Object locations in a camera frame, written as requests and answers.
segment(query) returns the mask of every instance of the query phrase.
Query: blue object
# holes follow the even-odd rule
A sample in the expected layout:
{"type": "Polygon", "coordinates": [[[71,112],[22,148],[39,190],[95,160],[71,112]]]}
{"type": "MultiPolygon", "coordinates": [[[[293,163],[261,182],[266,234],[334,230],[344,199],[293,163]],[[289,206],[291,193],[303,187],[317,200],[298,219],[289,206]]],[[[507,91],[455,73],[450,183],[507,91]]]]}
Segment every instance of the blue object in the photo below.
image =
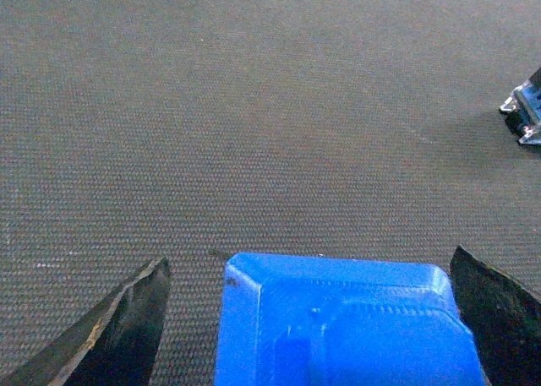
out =
{"type": "Polygon", "coordinates": [[[485,385],[432,265],[239,253],[226,266],[215,386],[485,385]]]}

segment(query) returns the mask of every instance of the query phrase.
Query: gray carpet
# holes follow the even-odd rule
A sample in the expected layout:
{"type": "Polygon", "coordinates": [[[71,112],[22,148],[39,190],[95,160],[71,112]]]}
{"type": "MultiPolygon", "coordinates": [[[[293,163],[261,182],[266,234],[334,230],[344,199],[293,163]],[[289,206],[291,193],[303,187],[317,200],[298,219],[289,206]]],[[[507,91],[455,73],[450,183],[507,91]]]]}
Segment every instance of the gray carpet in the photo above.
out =
{"type": "Polygon", "coordinates": [[[211,384],[240,250],[461,243],[541,290],[541,159],[497,112],[538,0],[0,2],[0,374],[154,255],[160,385],[211,384]]]}

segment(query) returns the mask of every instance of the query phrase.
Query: robot part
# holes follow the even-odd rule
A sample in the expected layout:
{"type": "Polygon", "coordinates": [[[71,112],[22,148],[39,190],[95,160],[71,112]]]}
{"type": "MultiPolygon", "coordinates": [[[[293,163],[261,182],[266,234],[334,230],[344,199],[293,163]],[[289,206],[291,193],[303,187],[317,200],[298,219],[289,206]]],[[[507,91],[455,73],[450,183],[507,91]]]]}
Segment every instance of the robot part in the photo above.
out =
{"type": "Polygon", "coordinates": [[[511,92],[500,112],[521,136],[519,144],[541,145],[541,68],[511,92]]]}

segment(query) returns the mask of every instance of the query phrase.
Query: blue plastic block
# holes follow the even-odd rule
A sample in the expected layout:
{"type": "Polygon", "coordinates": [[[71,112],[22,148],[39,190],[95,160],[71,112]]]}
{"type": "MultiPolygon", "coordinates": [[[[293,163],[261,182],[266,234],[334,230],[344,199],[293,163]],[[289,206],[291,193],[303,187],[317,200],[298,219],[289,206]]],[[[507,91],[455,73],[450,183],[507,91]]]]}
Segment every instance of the blue plastic block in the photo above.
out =
{"type": "Polygon", "coordinates": [[[225,272],[216,386],[481,386],[432,265],[240,253],[225,272]]]}

